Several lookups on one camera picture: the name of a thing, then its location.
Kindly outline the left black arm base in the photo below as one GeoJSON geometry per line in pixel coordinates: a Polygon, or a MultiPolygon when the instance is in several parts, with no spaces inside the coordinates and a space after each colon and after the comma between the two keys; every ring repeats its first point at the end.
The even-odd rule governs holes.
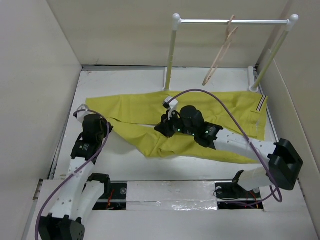
{"type": "Polygon", "coordinates": [[[103,195],[95,203],[93,210],[122,211],[127,209],[127,185],[125,181],[111,181],[108,174],[92,173],[88,182],[103,184],[103,195]]]}

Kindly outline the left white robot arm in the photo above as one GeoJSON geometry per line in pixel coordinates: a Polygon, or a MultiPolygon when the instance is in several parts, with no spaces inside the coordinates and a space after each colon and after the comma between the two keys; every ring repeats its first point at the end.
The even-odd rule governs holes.
{"type": "Polygon", "coordinates": [[[38,213],[37,240],[84,239],[85,224],[98,199],[113,193],[110,176],[93,172],[113,127],[93,110],[77,110],[73,115],[79,119],[81,113],[82,132],[71,151],[68,175],[38,213]]]}

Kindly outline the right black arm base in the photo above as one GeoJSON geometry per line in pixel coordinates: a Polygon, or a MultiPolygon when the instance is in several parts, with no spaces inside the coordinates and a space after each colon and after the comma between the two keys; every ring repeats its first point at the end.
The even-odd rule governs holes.
{"type": "Polygon", "coordinates": [[[219,210],[263,210],[260,189],[244,189],[239,185],[240,176],[244,170],[236,173],[233,179],[216,180],[213,196],[217,199],[219,210]]]}

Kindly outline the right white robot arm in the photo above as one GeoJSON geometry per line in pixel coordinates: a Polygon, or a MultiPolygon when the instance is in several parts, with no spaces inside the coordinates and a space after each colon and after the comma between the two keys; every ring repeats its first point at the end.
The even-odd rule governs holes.
{"type": "Polygon", "coordinates": [[[292,143],[281,138],[278,142],[261,141],[233,133],[220,125],[206,122],[202,113],[192,105],[176,107],[164,104],[166,113],[155,130],[165,137],[172,138],[177,134],[193,137],[193,143],[209,152],[227,151],[259,161],[260,168],[238,171],[233,178],[231,191],[237,197],[243,197],[249,191],[277,185],[280,189],[291,191],[303,166],[303,160],[292,143]]]}

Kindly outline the yellow-green trousers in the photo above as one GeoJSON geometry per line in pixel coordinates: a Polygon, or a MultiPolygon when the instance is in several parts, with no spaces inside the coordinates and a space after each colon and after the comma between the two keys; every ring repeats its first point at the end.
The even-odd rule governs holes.
{"type": "MultiPolygon", "coordinates": [[[[166,109],[163,101],[177,96],[177,91],[158,91],[142,94],[121,94],[87,98],[90,110],[102,114],[113,130],[135,146],[147,158],[171,156],[195,157],[234,164],[255,164],[256,160],[229,151],[213,150],[198,145],[192,136],[175,134],[167,138],[154,130],[166,109]]],[[[234,133],[239,127],[251,138],[263,141],[267,123],[268,97],[249,91],[188,92],[177,97],[178,109],[194,106],[204,120],[220,125],[234,133]]]]}

